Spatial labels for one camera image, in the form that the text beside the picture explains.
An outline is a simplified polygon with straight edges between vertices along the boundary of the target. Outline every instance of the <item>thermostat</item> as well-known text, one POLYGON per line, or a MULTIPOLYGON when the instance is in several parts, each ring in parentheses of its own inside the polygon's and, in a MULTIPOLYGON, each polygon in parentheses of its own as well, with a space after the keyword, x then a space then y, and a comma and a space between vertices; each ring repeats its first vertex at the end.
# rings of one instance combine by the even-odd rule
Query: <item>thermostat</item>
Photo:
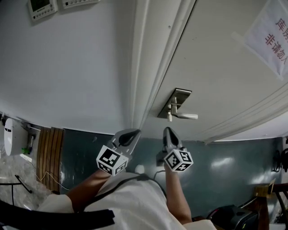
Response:
POLYGON ((56 0, 28 0, 28 7, 33 21, 58 11, 56 0))
POLYGON ((62 0, 63 8, 67 9, 74 6, 91 4, 91 3, 98 3, 101 0, 62 0))

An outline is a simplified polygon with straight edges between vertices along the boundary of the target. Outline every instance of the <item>sleeve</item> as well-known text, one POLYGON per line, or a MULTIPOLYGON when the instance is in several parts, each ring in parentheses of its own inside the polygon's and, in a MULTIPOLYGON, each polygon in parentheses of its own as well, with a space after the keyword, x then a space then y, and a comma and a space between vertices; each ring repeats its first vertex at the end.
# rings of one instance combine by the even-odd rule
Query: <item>sleeve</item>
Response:
POLYGON ((66 195, 49 195, 38 208, 39 212, 74 213, 72 201, 66 195))
POLYGON ((183 225, 187 230, 216 230, 210 220, 196 221, 183 225))

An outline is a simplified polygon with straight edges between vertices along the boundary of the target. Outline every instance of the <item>wooden slats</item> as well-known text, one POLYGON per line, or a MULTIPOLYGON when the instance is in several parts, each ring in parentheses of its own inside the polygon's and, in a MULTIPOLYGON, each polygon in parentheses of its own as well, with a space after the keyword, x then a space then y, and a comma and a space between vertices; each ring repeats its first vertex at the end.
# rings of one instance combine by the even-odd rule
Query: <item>wooden slats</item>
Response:
MULTIPOLYGON (((37 152, 37 176, 42 179, 46 172, 51 174, 59 182, 60 155, 64 137, 63 129, 42 128, 39 136, 37 152)), ((59 191, 59 185, 53 178, 46 174, 41 181, 51 191, 59 191)))

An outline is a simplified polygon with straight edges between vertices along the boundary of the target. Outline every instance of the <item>floor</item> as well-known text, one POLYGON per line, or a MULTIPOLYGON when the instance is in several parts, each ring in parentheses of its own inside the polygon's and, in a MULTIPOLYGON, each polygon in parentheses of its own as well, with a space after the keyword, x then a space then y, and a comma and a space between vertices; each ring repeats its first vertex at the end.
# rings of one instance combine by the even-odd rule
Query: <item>floor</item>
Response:
MULTIPOLYGON (((36 181, 36 158, 38 147, 38 131, 31 131, 36 135, 32 153, 28 162, 20 155, 7 156, 4 148, 4 127, 0 125, 0 183, 18 183, 15 175, 19 175, 25 185, 32 190, 28 193, 23 186, 14 186, 14 205, 21 208, 36 210, 41 203, 51 194, 44 185, 36 181)), ((12 204, 11 186, 0 186, 0 200, 12 204)))
MULTIPOLYGON (((97 170, 96 156, 109 135, 66 130, 61 168, 61 182, 72 188, 97 170)), ((263 139, 243 142, 184 142, 194 160, 194 165, 180 174, 181 184, 193 216, 207 216, 224 205, 241 205, 253 196, 255 185, 281 182, 281 173, 272 172, 272 159, 276 149, 282 149, 282 139, 263 139)), ((142 138, 134 157, 127 167, 133 172, 136 165, 145 166, 145 173, 153 177, 162 170, 156 167, 156 154, 162 149, 162 141, 142 138)), ((165 175, 156 180, 165 187, 165 175)), ((270 216, 273 215, 276 198, 268 200, 270 216)))

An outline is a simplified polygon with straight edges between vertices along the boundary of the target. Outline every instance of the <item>wire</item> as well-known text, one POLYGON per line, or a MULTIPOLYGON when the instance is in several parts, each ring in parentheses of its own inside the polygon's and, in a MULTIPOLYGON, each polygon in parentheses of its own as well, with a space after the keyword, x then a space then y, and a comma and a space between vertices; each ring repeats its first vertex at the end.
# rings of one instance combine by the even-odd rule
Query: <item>wire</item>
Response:
POLYGON ((45 175, 43 176, 42 179, 40 179, 40 178, 37 176, 37 174, 35 174, 35 175, 36 175, 36 177, 37 177, 40 181, 42 181, 42 180, 44 179, 44 177, 46 176, 46 174, 50 175, 50 176, 53 178, 53 180, 54 180, 57 184, 59 184, 61 187, 63 187, 63 188, 66 189, 66 190, 70 190, 70 189, 66 188, 65 186, 61 185, 60 183, 58 183, 58 182, 54 179, 54 177, 53 177, 49 172, 47 172, 47 171, 45 172, 45 175))
POLYGON ((157 173, 162 173, 162 172, 165 172, 165 170, 161 170, 161 171, 156 172, 156 173, 154 174, 153 180, 155 180, 157 173))

